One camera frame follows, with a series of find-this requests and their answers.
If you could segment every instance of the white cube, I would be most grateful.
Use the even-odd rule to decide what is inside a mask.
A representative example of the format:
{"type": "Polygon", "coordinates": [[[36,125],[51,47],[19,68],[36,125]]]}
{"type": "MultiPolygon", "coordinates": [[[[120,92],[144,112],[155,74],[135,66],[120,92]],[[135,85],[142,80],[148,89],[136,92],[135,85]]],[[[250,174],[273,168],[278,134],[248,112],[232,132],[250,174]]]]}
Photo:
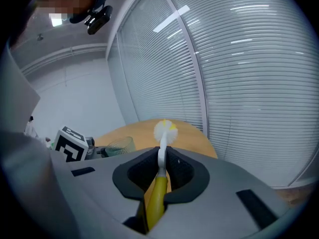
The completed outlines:
{"type": "Polygon", "coordinates": [[[67,126],[59,129],[53,149],[63,153],[66,162],[84,160],[88,152],[85,136],[67,126]]]}

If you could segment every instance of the green glass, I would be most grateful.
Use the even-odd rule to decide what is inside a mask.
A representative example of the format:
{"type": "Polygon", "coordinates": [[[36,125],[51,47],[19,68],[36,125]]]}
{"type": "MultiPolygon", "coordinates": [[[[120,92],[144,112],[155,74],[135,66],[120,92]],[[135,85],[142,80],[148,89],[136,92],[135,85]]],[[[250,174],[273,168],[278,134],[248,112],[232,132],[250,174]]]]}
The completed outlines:
{"type": "Polygon", "coordinates": [[[136,151],[133,138],[130,136],[115,140],[105,147],[109,157],[136,151]]]}

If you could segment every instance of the black camera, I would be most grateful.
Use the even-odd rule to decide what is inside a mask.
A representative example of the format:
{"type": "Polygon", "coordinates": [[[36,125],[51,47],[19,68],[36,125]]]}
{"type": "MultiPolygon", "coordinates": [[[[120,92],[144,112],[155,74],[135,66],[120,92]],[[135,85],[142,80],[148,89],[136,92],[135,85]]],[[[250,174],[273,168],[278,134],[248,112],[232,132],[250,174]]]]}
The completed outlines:
{"type": "Polygon", "coordinates": [[[91,12],[91,17],[84,22],[88,26],[88,33],[95,34],[102,26],[109,22],[113,8],[111,6],[103,7],[99,12],[91,12]]]}

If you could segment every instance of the yellow handle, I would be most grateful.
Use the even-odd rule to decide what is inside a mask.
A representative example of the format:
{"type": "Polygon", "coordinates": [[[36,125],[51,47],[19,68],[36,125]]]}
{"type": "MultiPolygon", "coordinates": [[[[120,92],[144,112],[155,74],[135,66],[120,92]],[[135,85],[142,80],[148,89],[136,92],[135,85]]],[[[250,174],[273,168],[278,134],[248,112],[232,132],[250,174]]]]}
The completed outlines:
{"type": "Polygon", "coordinates": [[[157,177],[153,188],[151,198],[146,209],[146,219],[148,221],[149,230],[155,226],[164,214],[164,195],[167,191],[167,178],[157,177]]]}

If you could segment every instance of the black rectangular slot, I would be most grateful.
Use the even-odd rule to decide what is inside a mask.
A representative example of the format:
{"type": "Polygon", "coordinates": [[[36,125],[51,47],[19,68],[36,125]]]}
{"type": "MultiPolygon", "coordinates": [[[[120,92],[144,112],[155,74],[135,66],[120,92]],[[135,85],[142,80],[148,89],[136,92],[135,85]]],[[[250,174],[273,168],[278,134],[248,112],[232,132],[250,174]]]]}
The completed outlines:
{"type": "Polygon", "coordinates": [[[236,192],[236,195],[239,197],[260,229],[264,229],[277,220],[276,216],[252,190],[242,190],[236,192]]]}
{"type": "Polygon", "coordinates": [[[74,177],[76,177],[76,176],[83,175],[86,173],[91,173],[94,171],[95,169],[93,167],[85,167],[81,169],[72,170],[71,173],[73,174],[74,177]]]}

